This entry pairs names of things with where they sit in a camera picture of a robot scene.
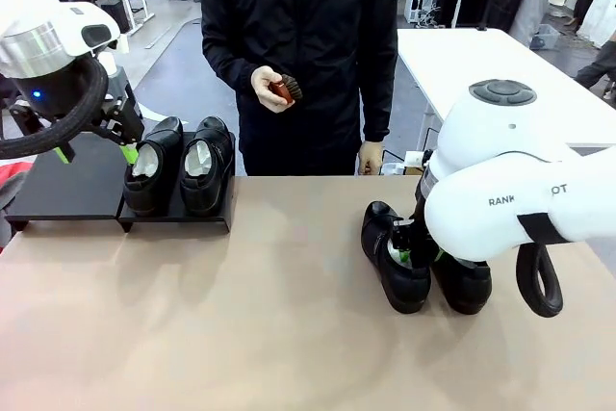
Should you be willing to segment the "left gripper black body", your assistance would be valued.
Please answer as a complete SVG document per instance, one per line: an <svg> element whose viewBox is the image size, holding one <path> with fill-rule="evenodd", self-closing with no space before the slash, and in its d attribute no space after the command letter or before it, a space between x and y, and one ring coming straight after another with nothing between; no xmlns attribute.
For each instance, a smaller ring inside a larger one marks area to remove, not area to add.
<svg viewBox="0 0 616 411"><path fill-rule="evenodd" d="M80 61L39 77L13 79L13 83L36 113L53 118L70 113L88 86Z"/></svg>

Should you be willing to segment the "person's left hand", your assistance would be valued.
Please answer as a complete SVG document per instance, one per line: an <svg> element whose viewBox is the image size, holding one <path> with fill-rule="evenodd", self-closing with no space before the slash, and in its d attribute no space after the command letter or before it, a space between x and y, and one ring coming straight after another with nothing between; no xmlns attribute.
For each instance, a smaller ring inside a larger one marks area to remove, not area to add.
<svg viewBox="0 0 616 411"><path fill-rule="evenodd" d="M378 175L382 167L383 146L381 142L364 141L358 152L358 174Z"/></svg>

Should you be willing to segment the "person's right hand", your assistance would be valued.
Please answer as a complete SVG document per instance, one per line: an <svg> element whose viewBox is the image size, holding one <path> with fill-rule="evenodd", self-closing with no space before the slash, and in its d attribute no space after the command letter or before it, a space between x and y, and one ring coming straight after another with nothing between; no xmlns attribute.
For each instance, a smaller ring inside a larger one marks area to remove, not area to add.
<svg viewBox="0 0 616 411"><path fill-rule="evenodd" d="M288 102L270 90L270 84L277 84L281 81L282 76L266 65L256 68L250 78L251 86L259 102L275 114L285 112L295 104L294 100Z"/></svg>

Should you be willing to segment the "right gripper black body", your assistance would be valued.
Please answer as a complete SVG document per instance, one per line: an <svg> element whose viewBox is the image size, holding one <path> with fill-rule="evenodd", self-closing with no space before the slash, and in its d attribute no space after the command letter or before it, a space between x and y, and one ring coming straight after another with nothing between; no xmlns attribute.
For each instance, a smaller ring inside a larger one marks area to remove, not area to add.
<svg viewBox="0 0 616 411"><path fill-rule="evenodd" d="M413 221L410 257L414 268L428 268L437 257L437 244L425 224L424 205L424 197L418 196L415 210L410 216Z"/></svg>

